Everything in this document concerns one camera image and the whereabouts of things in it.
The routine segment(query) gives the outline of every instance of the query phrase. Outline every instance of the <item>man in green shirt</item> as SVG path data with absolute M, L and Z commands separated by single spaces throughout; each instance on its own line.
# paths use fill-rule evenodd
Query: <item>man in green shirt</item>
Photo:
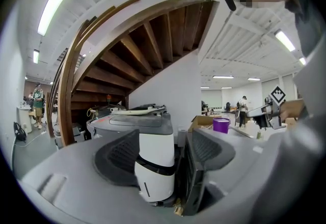
M 42 129 L 43 90 L 41 89 L 41 84 L 39 82 L 36 83 L 36 88 L 33 92 L 33 99 L 33 110 L 35 110 L 36 118 L 36 124 L 34 126 Z

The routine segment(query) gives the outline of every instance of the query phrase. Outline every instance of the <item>white shirt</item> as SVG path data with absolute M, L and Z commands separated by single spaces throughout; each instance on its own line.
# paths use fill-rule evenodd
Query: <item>white shirt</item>
M 246 107 L 242 107 L 242 106 L 247 105 L 247 101 L 246 101 L 245 99 L 242 98 L 242 99 L 239 101 L 239 103 L 240 103 L 240 112 L 245 112 L 245 111 L 246 111 Z

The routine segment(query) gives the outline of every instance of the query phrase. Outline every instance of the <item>person in white shirt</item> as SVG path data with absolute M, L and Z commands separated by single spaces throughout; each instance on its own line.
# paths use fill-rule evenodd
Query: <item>person in white shirt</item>
M 239 101 L 240 103 L 240 125 L 239 127 L 242 127 L 243 124 L 243 128 L 246 127 L 246 111 L 248 111 L 248 107 L 247 107 L 247 97 L 243 96 L 242 99 Z

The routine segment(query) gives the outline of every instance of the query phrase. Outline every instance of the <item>black band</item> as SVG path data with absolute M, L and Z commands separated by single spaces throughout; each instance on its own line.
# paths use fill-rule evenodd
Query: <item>black band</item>
M 153 162 L 145 160 L 143 157 L 138 155 L 137 163 L 139 163 L 141 166 L 145 167 L 146 169 L 155 172 L 157 174 L 165 175 L 165 176 L 171 176 L 175 173 L 175 167 L 166 167 L 166 166 L 161 166 L 158 164 L 155 164 Z

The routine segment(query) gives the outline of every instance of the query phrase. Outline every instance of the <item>khaki shorts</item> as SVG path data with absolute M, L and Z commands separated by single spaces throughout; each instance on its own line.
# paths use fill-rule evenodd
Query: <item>khaki shorts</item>
M 42 116 L 42 108 L 34 107 L 34 110 L 36 111 L 35 116 Z

